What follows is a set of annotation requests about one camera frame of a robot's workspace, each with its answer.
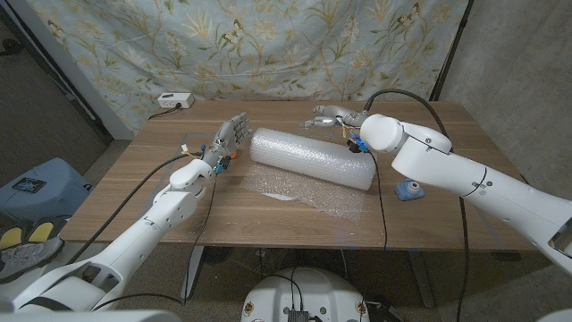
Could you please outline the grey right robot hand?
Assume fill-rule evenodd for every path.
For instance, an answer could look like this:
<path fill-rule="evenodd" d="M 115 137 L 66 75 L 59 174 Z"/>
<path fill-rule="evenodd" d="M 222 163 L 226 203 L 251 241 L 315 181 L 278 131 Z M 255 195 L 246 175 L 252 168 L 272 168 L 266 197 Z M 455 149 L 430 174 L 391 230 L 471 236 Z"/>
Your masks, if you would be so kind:
<path fill-rule="evenodd" d="M 299 124 L 300 129 L 333 128 L 346 125 L 350 128 L 360 128 L 369 116 L 367 112 L 357 112 L 342 106 L 315 106 L 313 113 L 316 117 Z"/>

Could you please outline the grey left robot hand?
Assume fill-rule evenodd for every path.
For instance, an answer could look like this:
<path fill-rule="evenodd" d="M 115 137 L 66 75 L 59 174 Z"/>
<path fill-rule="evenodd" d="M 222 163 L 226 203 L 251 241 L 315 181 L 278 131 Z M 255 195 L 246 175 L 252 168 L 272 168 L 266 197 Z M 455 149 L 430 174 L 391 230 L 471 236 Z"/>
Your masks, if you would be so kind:
<path fill-rule="evenodd" d="M 226 169 L 239 144 L 251 134 L 247 114 L 233 116 L 220 127 L 201 160 L 209 164 L 213 170 L 219 165 Z"/>

